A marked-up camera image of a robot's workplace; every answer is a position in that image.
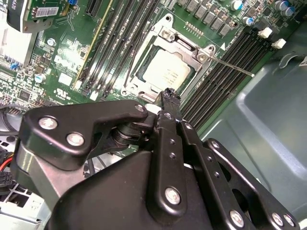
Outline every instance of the white connector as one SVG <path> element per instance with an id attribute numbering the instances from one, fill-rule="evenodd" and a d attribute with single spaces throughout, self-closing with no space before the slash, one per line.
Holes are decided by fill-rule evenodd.
<path id="1" fill-rule="evenodd" d="M 268 38 L 273 30 L 271 30 L 269 27 L 265 28 L 264 30 L 261 30 L 258 32 L 258 36 L 262 38 Z"/>
<path id="2" fill-rule="evenodd" d="M 275 49 L 281 49 L 287 42 L 282 38 L 272 44 Z"/>

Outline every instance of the blue connector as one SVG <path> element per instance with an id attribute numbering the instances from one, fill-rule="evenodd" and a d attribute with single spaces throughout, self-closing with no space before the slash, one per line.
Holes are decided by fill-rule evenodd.
<path id="1" fill-rule="evenodd" d="M 10 66 L 10 69 L 17 70 L 18 66 L 19 66 L 19 63 L 12 63 Z"/>
<path id="2" fill-rule="evenodd" d="M 68 0 L 68 3 L 69 3 L 70 5 L 76 5 L 77 2 L 78 2 L 78 0 Z"/>

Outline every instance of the black connector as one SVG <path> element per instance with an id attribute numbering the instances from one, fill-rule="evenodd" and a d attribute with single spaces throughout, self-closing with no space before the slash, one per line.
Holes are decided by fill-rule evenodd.
<path id="1" fill-rule="evenodd" d="M 85 13 L 91 17 L 95 17 L 99 11 L 102 0 L 89 0 Z"/>

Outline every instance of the red wire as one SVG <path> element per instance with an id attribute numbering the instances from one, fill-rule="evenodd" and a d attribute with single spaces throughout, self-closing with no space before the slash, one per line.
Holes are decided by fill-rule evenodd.
<path id="1" fill-rule="evenodd" d="M 8 158 L 5 162 L 3 162 L 3 164 L 0 166 L 0 172 L 2 172 L 6 166 L 8 166 L 8 164 L 12 161 L 13 157 Z"/>

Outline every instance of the motherboard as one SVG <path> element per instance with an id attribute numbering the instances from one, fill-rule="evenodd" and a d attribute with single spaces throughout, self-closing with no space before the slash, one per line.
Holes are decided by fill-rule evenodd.
<path id="1" fill-rule="evenodd" d="M 147 104 L 169 87 L 197 130 L 252 79 L 234 67 L 255 74 L 307 13 L 303 0 L 24 0 L 15 25 L 15 3 L 0 0 L 0 104 Z"/>

